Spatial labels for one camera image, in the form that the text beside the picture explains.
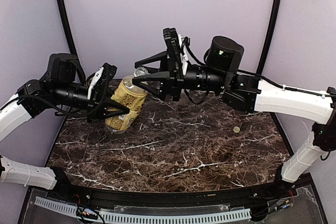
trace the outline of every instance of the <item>yellow label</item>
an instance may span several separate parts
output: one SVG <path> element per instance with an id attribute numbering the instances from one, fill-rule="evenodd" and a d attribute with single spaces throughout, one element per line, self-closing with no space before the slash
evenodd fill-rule
<path id="1" fill-rule="evenodd" d="M 146 92 L 143 94 L 136 94 L 131 92 L 125 87 L 123 82 L 121 82 L 111 99 L 129 108 L 130 113 L 107 118 L 105 119 L 106 125 L 118 131 L 126 130 L 142 111 L 142 106 L 145 102 L 146 96 Z M 117 109 L 108 108 L 107 110 L 115 111 Z"/>

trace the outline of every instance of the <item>can lid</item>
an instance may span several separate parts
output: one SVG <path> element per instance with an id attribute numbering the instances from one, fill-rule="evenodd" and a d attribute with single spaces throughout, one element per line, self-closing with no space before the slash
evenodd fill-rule
<path id="1" fill-rule="evenodd" d="M 148 74 L 148 70 L 145 67 L 142 67 L 142 66 L 135 69 L 135 71 L 133 73 L 134 77 L 145 76 L 146 74 Z"/>

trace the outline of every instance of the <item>small round object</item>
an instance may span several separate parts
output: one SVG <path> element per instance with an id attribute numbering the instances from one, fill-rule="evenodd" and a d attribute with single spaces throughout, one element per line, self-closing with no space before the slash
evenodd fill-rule
<path id="1" fill-rule="evenodd" d="M 240 131 L 240 128 L 239 128 L 238 126 L 235 126 L 235 127 L 233 128 L 233 132 L 234 132 L 234 133 L 239 133 L 239 131 Z"/>

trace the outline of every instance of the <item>black pole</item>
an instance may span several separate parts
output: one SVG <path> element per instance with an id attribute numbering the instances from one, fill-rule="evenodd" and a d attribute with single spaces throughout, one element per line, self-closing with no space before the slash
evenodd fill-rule
<path id="1" fill-rule="evenodd" d="M 280 6 L 280 0 L 273 0 L 273 6 L 272 6 L 272 11 L 271 11 L 271 17 L 269 19 L 269 24 L 268 24 L 268 29 L 266 33 L 266 38 L 264 42 L 264 47 L 263 51 L 260 56 L 258 68 L 257 68 L 257 73 L 262 74 L 266 58 L 268 55 L 269 47 L 271 45 L 273 33 L 274 33 L 274 28 L 275 24 L 277 22 L 277 17 L 278 17 L 278 12 L 279 12 L 279 6 Z"/>
<path id="2" fill-rule="evenodd" d="M 72 37 L 70 25 L 69 25 L 69 19 L 67 15 L 67 11 L 65 8 L 64 0 L 57 0 L 59 15 L 62 20 L 64 34 L 67 39 L 67 43 L 69 46 L 70 53 L 73 55 L 77 55 L 77 50 L 74 43 L 74 38 Z"/>

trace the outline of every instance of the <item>brown marble surface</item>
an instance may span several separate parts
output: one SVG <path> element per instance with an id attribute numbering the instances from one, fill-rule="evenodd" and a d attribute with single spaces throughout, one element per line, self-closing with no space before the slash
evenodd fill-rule
<path id="1" fill-rule="evenodd" d="M 192 95 L 197 100 L 203 94 Z M 123 134 L 111 133 L 104 121 L 69 118 L 48 166 L 62 167 L 75 185 L 186 192 L 271 182 L 288 158 L 268 113 L 234 111 L 213 94 L 201 105 L 184 94 L 180 102 L 148 95 Z"/>

